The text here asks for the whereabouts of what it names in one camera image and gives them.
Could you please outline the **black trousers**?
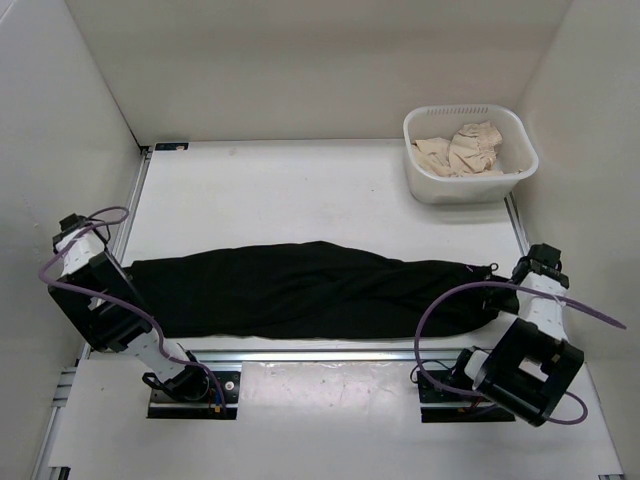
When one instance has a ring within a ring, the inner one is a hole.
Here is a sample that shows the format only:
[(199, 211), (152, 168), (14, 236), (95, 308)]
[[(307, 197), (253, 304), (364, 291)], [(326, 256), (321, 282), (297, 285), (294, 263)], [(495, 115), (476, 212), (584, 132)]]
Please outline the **black trousers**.
[(138, 260), (125, 271), (169, 338), (409, 338), (441, 294), (498, 278), (489, 265), (405, 262), (322, 241)]

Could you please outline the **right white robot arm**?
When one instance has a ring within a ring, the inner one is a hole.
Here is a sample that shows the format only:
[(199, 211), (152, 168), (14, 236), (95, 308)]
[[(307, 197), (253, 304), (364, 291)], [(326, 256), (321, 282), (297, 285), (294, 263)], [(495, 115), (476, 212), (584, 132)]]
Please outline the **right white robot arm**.
[(560, 298), (569, 279), (562, 272), (561, 251), (547, 244), (531, 246), (507, 284), (490, 287), (485, 306), (515, 320), (492, 349), (462, 351), (449, 387), (460, 399), (480, 394), (538, 427), (551, 420), (584, 362), (584, 353), (564, 333)]

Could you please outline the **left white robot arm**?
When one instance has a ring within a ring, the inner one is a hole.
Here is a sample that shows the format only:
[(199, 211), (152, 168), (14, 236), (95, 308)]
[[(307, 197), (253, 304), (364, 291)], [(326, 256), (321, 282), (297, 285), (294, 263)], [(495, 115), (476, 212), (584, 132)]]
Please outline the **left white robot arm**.
[(76, 330), (98, 352), (135, 358), (147, 367), (142, 381), (176, 402), (207, 401), (216, 380), (188, 350), (165, 338), (132, 279), (109, 250), (110, 226), (96, 213), (59, 222), (54, 257), (39, 278)]

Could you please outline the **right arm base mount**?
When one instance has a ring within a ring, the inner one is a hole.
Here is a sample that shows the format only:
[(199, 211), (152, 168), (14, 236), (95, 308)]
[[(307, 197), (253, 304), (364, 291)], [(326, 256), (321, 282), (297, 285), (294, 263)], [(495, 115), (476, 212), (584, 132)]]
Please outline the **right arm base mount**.
[[(428, 373), (443, 384), (458, 389), (471, 387), (467, 377), (454, 372), (453, 365), (440, 360), (425, 360)], [(483, 397), (461, 396), (428, 382), (415, 366), (410, 381), (417, 387), (423, 424), (509, 423), (515, 416)]]

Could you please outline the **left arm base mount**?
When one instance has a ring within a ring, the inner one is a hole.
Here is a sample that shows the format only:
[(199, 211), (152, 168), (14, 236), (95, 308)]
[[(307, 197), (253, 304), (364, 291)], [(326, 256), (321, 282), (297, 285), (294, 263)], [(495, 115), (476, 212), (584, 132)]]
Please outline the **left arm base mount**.
[(187, 367), (177, 381), (162, 383), (155, 373), (144, 373), (143, 383), (151, 393), (149, 419), (235, 420), (238, 414), (241, 371), (213, 371), (221, 389), (201, 369)]

